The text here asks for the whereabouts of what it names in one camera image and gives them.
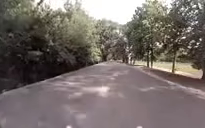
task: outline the dappled sunlight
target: dappled sunlight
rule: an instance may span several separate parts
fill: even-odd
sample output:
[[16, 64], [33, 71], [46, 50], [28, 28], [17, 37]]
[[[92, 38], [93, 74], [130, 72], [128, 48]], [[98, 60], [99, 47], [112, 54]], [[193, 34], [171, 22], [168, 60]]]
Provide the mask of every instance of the dappled sunlight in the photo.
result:
[[83, 92], [87, 93], [96, 93], [97, 95], [101, 97], [107, 97], [108, 92], [110, 91], [110, 87], [101, 86], [101, 87], [89, 87], [89, 88], [83, 88]]

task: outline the road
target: road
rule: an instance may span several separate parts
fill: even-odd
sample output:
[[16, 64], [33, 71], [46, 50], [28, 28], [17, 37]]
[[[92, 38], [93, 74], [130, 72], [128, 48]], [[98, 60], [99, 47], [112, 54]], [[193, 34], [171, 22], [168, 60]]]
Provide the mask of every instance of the road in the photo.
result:
[[101, 63], [0, 95], [1, 128], [205, 128], [205, 100]]

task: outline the roadside vegetation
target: roadside vegetation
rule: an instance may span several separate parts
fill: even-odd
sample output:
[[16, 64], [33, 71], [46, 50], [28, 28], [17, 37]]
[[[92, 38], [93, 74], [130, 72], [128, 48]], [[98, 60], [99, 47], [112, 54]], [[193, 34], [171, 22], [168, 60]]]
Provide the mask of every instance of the roadside vegetation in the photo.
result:
[[125, 25], [90, 17], [78, 0], [57, 10], [0, 0], [0, 93], [109, 60], [171, 62], [173, 73], [190, 63], [205, 80], [205, 0], [146, 0]]
[[128, 63], [171, 62], [172, 73], [177, 62], [190, 63], [205, 80], [205, 0], [147, 0], [126, 26]]

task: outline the paved path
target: paved path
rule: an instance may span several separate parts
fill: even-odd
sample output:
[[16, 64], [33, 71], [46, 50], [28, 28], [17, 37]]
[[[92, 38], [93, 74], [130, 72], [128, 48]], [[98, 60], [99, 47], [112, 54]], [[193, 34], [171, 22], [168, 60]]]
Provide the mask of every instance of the paved path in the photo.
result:
[[102, 63], [0, 95], [1, 128], [205, 128], [205, 100]]

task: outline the sky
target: sky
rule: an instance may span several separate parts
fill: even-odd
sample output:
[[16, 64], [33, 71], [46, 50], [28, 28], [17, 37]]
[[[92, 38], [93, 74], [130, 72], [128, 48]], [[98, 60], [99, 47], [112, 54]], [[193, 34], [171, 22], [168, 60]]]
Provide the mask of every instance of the sky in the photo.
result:
[[[63, 6], [65, 0], [46, 0], [52, 8]], [[136, 7], [145, 0], [82, 0], [83, 9], [96, 19], [108, 19], [120, 24], [131, 20]]]

